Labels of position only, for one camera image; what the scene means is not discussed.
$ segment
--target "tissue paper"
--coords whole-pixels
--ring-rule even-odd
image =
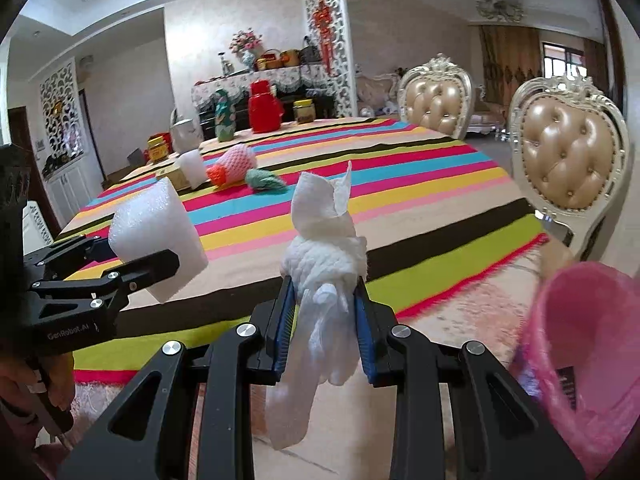
[[[300,312],[286,370],[266,394],[266,433],[275,449],[306,435],[318,384],[342,385],[358,364],[353,292],[367,275],[367,241],[356,236],[347,211],[350,193],[351,163],[334,180],[302,173],[293,195],[298,236],[281,271],[293,279]]]

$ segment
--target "pink plastic bag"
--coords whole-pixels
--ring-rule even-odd
[[[575,376],[575,411],[562,368]],[[640,415],[640,284],[596,262],[558,272],[536,298],[511,372],[595,478]]]

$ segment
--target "lace tablecloth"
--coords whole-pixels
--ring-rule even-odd
[[[281,92],[293,92],[303,84],[314,88],[325,88],[327,75],[321,64],[276,68],[252,74],[235,75],[193,86],[191,101],[193,106],[198,109],[216,90],[222,88],[228,92],[233,104],[236,104],[249,95],[250,84],[257,79],[268,79]]]

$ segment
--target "white cabinet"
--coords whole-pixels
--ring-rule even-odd
[[[47,191],[49,192],[49,200],[60,227],[66,226],[76,214],[76,208],[67,196],[64,184],[64,174],[58,174],[47,182]]]
[[[84,158],[83,156],[63,168],[47,182],[49,200],[62,227],[71,222],[101,191],[87,182],[84,165],[90,163],[91,159],[87,157],[88,160],[83,160]]]

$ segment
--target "flower vase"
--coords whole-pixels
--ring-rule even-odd
[[[242,64],[249,69],[249,74],[254,73],[255,54],[250,50],[245,50],[242,54]]]

